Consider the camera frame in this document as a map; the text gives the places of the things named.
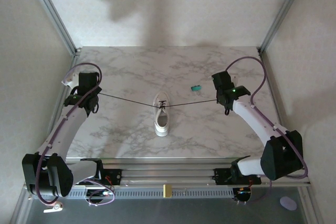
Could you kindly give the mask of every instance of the string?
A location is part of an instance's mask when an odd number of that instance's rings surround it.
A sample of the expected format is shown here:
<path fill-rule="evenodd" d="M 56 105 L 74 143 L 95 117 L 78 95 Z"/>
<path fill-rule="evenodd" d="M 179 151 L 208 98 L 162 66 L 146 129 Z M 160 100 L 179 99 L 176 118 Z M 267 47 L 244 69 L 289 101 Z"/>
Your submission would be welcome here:
<path fill-rule="evenodd" d="M 128 102 L 134 102 L 134 103 L 138 103 L 138 104 L 141 104 L 141 105 L 146 105 L 146 106 L 153 107 L 153 108 L 160 108 L 158 106 L 154 106 L 154 105 L 150 105 L 150 104 L 146 104 L 146 103 L 142 103 L 142 102 L 136 102 L 136 101 L 128 100 L 128 99 L 121 98 L 121 97 L 115 97 L 115 96 L 110 95 L 110 94 L 104 94 L 104 93 L 99 93 L 99 94 L 106 95 L 107 97 L 113 97 L 113 98 L 117 98 L 117 99 L 120 99 L 120 100 L 128 101 Z M 165 107 L 167 108 L 167 107 L 182 106 L 182 105 L 195 104 L 195 103 L 203 103 L 203 102 L 213 102 L 213 101 L 217 101 L 217 99 L 207 100 L 207 101 L 201 101 L 201 102 L 181 103 L 181 104 L 169 105 L 169 106 L 165 106 Z"/>

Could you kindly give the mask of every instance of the small green object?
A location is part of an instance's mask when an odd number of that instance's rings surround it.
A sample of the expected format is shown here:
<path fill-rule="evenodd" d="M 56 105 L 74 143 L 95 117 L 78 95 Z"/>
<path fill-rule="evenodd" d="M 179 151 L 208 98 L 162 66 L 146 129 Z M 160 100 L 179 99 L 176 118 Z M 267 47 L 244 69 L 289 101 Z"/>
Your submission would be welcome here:
<path fill-rule="evenodd" d="M 202 86 L 201 85 L 196 85 L 196 86 L 192 86 L 191 87 L 191 90 L 192 91 L 198 91 L 198 90 L 201 90 L 202 89 Z"/>

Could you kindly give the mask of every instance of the white wall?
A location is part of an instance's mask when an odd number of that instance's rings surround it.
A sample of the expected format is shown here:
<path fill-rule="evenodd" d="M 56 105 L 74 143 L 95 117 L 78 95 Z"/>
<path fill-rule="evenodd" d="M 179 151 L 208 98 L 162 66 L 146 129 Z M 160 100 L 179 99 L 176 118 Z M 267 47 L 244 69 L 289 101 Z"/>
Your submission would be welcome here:
<path fill-rule="evenodd" d="M 325 223 L 336 223 L 336 0 L 295 0 L 267 55 Z"/>
<path fill-rule="evenodd" d="M 0 0 L 0 223 L 9 223 L 21 161 L 46 136 L 70 55 L 38 0 Z"/>
<path fill-rule="evenodd" d="M 79 46 L 260 46 L 284 0 L 52 0 Z"/>

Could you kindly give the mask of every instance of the marble tabletop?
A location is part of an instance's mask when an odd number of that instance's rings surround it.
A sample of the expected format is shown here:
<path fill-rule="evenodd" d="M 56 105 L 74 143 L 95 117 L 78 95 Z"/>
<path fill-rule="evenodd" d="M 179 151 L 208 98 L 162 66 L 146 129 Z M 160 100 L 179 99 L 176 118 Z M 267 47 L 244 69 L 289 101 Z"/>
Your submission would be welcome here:
<path fill-rule="evenodd" d="M 84 47 L 79 62 L 103 72 L 101 93 L 152 104 L 168 92 L 171 104 L 216 99 L 211 75 L 242 56 L 258 57 L 255 47 Z M 263 78 L 261 66 L 247 59 L 229 73 L 253 92 Z M 199 94 L 191 86 L 201 85 Z M 257 106 L 277 122 L 268 85 L 256 95 Z M 154 131 L 153 108 L 99 95 L 99 111 L 79 129 L 67 157 L 242 157 L 260 155 L 261 141 L 242 118 L 216 102 L 170 108 L 170 132 Z"/>

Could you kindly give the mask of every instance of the yellow block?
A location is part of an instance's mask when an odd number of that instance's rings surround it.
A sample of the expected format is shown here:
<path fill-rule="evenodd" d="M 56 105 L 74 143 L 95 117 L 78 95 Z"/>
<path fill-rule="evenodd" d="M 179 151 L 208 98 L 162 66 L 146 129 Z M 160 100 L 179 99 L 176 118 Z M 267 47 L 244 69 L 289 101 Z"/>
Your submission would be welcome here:
<path fill-rule="evenodd" d="M 163 185 L 163 198 L 171 198 L 173 195 L 172 185 Z"/>

